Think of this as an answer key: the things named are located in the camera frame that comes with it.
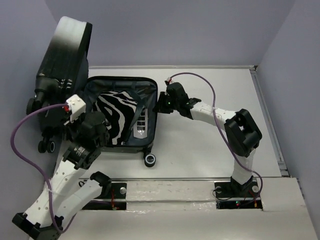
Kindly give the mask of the zebra striped cloth bag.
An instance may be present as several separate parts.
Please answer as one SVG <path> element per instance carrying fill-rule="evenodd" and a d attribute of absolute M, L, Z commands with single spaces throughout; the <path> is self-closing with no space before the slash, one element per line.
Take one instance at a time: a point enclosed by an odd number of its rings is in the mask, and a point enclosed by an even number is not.
<path fill-rule="evenodd" d="M 110 145 L 124 145 L 141 98 L 133 91 L 104 91 L 93 103 L 92 110 L 104 114 L 108 122 Z"/>

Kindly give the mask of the clear blue pin package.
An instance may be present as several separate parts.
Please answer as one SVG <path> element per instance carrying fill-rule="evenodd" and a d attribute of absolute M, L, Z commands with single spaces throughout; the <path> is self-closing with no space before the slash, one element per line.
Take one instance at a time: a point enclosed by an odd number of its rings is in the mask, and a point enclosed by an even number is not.
<path fill-rule="evenodd" d="M 144 109 L 133 125 L 133 137 L 145 139 L 148 136 L 148 110 Z"/>

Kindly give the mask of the black suitcase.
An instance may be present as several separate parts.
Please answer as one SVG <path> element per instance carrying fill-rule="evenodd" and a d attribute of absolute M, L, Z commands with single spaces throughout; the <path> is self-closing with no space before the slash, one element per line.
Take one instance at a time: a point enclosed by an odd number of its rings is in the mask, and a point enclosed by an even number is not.
<path fill-rule="evenodd" d="M 142 153 L 144 164 L 153 167 L 156 156 L 152 153 L 157 114 L 153 112 L 158 100 L 158 85 L 148 77 L 139 76 L 89 76 L 88 52 L 92 24 L 63 16 L 54 31 L 46 53 L 36 74 L 34 96 L 28 101 L 26 113 L 38 114 L 42 140 L 38 143 L 40 153 L 53 153 L 56 148 L 54 136 L 66 139 L 66 127 L 70 115 L 66 100 L 77 94 L 86 103 L 85 113 L 97 112 L 93 104 L 102 92 L 132 91 L 141 102 L 138 104 L 131 129 L 124 145 L 101 148 L 101 152 Z M 147 138 L 133 136 L 133 126 L 141 112 L 147 109 Z"/>

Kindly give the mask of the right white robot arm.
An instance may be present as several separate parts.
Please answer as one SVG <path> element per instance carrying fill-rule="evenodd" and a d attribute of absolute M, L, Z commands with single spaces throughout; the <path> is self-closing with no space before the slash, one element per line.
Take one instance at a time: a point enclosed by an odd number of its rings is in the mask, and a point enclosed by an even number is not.
<path fill-rule="evenodd" d="M 162 114 L 177 111 L 183 117 L 217 127 L 234 157 L 230 190 L 235 196 L 248 191 L 253 180 L 254 155 L 262 139 L 262 133 L 248 110 L 224 110 L 199 98 L 190 98 L 183 86 L 174 82 L 160 93 L 153 111 Z"/>

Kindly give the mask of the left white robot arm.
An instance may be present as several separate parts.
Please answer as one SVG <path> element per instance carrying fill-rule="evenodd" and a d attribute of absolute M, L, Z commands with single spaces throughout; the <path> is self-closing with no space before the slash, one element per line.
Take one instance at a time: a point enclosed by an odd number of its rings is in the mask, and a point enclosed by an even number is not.
<path fill-rule="evenodd" d="M 75 136 L 68 144 L 51 178 L 35 202 L 12 222 L 33 240 L 57 240 L 75 215 L 90 201 L 110 194 L 112 180 L 104 173 L 93 173 L 82 187 L 74 187 L 100 156 L 109 133 L 101 112 L 85 114 L 76 123 Z"/>

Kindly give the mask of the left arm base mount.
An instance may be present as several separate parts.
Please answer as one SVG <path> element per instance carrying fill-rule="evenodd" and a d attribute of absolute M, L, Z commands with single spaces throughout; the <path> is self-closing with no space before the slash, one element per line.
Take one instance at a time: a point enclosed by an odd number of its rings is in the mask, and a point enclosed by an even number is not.
<path fill-rule="evenodd" d="M 113 182 L 110 190 L 103 190 L 100 196 L 87 203 L 82 210 L 124 211 L 127 209 L 126 194 L 126 182 Z"/>

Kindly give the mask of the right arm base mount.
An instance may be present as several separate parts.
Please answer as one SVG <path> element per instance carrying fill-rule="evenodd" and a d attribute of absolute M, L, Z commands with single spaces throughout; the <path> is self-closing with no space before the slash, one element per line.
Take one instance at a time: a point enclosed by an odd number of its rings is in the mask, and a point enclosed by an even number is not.
<path fill-rule="evenodd" d="M 216 199 L 218 210 L 242 210 L 242 209 L 263 209 L 258 183 L 254 180 L 247 189 L 235 192 L 229 181 L 218 181 L 214 183 L 212 195 Z"/>

